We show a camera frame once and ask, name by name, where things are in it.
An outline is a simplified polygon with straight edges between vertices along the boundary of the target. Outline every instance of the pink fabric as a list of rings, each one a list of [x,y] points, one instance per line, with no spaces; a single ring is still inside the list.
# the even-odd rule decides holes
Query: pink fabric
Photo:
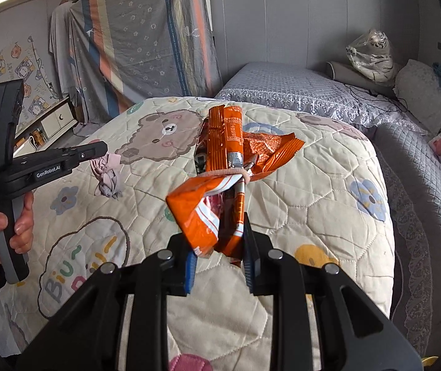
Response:
[[[121,155],[116,155],[115,153],[107,153],[101,158],[90,161],[92,172],[99,181],[95,195],[117,198],[121,192],[120,177],[116,171],[120,161]]]
[[[214,371],[208,360],[194,354],[181,354],[169,364],[169,371]]]

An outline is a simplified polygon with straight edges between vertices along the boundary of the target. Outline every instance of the flower print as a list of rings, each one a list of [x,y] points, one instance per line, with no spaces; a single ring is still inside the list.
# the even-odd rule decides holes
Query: flower print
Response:
[[[380,195],[378,188],[372,181],[352,182],[350,193],[355,197],[360,211],[373,216],[377,220],[385,221],[387,215],[385,199]]]
[[[62,215],[66,210],[73,208],[76,205],[78,189],[78,186],[61,189],[57,198],[50,205],[50,209],[55,210],[57,215]]]

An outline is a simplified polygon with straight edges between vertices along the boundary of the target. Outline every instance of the cartoon cloud print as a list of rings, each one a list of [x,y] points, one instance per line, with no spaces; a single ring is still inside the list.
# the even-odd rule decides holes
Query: cartoon cloud print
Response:
[[[106,216],[90,220],[78,231],[62,236],[50,250],[40,276],[41,315],[53,316],[104,262],[125,266],[129,247],[129,236],[122,224]]]
[[[115,152],[124,164],[143,158],[155,162],[174,160],[195,146],[201,123],[201,116],[190,110],[148,114],[139,120],[140,128],[129,143]]]

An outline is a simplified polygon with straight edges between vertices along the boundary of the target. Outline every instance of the orange snack wrapper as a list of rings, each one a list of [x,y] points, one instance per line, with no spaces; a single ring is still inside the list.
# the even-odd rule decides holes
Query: orange snack wrapper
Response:
[[[294,134],[243,132],[238,106],[209,110],[195,154],[198,175],[166,198],[197,256],[208,256],[215,249],[234,260],[242,258],[246,181],[267,177],[303,145]]]

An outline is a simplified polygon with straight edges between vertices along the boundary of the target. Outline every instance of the gray bedsheet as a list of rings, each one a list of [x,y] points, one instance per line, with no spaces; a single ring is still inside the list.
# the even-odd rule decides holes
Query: gray bedsheet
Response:
[[[373,143],[395,229],[391,318],[421,356],[441,355],[441,164],[426,139],[395,124]]]
[[[329,79],[299,66],[275,63],[246,64],[217,94],[217,99],[331,117],[366,128],[384,122],[424,133],[400,108],[383,96]]]

